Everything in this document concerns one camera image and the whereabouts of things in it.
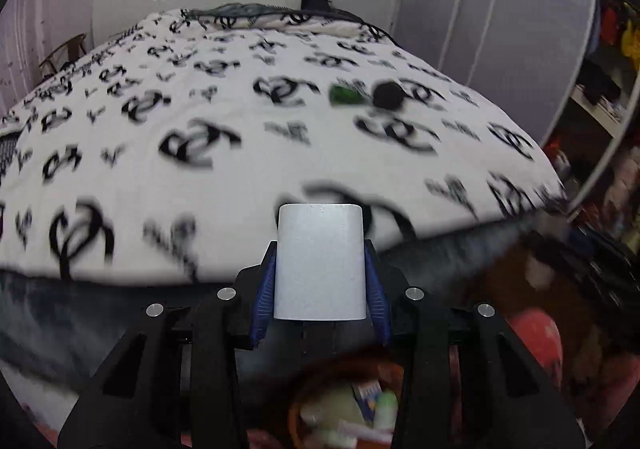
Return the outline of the white black logo blanket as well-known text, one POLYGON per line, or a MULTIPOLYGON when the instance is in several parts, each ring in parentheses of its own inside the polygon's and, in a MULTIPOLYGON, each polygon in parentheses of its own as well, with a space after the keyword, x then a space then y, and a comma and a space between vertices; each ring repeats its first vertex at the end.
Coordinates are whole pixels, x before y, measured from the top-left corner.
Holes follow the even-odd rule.
POLYGON ((377 27, 152 14, 1 118, 1 359, 81 386, 146 303, 257 261, 286 203, 360 206, 388 251, 564 196, 502 109, 377 27), (382 82, 400 110, 372 105, 382 82), (367 103, 332 106, 333 84, 367 103))

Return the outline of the small white charger box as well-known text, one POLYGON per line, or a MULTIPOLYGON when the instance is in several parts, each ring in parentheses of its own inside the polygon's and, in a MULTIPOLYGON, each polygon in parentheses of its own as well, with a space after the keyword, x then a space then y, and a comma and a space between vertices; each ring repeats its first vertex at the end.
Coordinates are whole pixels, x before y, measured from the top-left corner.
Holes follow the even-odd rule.
POLYGON ((285 204, 279 211, 273 316, 358 321, 367 316, 362 209, 285 204))

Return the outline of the black sock ball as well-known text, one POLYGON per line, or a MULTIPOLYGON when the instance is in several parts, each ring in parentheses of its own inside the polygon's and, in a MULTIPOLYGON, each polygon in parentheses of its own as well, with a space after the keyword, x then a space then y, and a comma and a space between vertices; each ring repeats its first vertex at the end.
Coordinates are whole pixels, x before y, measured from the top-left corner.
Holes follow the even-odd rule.
POLYGON ((382 82, 375 85, 372 92, 372 105, 387 111, 398 111, 404 105, 405 91, 395 82, 382 82))

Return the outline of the blue white carton box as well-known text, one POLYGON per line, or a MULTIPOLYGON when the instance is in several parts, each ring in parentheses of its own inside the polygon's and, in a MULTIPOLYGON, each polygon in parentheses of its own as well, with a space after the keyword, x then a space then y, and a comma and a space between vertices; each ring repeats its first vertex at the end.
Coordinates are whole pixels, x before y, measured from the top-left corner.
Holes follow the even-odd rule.
POLYGON ((378 397, 380 397, 382 393, 382 387, 378 380, 352 384, 352 395, 354 395, 356 404, 366 423, 373 423, 378 397))

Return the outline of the green bottle white cap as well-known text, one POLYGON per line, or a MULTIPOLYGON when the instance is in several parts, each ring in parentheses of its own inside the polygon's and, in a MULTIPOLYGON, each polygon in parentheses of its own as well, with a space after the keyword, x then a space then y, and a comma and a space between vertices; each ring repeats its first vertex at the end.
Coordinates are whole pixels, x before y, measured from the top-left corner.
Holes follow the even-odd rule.
POLYGON ((382 391, 375 403, 373 428, 382 432, 393 432, 398 411, 398 399, 390 389, 382 391))

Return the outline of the orange trash bin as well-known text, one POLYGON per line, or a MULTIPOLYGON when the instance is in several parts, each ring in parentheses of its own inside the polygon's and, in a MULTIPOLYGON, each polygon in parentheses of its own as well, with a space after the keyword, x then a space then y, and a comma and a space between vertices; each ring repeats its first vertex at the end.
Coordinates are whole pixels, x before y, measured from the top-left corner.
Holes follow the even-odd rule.
POLYGON ((396 363, 355 359, 300 377, 288 406, 295 448, 389 448, 404 369, 396 363))

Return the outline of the green glass bottle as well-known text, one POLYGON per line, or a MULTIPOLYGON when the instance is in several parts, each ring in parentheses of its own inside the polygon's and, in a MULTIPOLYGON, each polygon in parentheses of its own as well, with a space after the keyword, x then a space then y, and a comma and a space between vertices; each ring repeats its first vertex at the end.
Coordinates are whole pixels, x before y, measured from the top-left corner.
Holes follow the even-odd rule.
POLYGON ((367 95, 350 85, 333 84, 329 90, 329 101, 334 107, 362 106, 367 103, 367 95))

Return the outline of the wooden chair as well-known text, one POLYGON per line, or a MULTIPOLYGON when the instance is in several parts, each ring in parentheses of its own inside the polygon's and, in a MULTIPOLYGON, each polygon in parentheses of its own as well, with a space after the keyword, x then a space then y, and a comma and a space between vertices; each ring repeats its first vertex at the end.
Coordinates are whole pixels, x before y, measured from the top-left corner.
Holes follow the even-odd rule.
POLYGON ((38 68, 41 79, 46 80, 60 70, 64 70, 86 54, 85 40, 87 35, 81 33, 73 36, 58 46, 40 62, 38 68))

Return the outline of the white green plush toy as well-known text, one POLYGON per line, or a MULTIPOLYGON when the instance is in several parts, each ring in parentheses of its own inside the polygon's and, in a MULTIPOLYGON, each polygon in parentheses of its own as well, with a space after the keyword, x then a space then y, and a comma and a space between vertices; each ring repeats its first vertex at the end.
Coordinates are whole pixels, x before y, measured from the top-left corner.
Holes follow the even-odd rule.
POLYGON ((341 421, 367 425, 348 386, 330 388, 299 408, 300 419, 310 427, 335 429, 341 421))

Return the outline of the pink patterned curtain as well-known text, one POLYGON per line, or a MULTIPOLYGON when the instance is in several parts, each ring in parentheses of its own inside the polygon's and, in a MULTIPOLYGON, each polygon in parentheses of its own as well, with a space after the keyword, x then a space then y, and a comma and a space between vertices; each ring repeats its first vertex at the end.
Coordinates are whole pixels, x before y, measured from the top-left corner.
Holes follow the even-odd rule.
POLYGON ((7 0, 1 11, 1 111, 20 102, 42 80, 42 64, 67 41, 88 36, 77 0, 7 0))

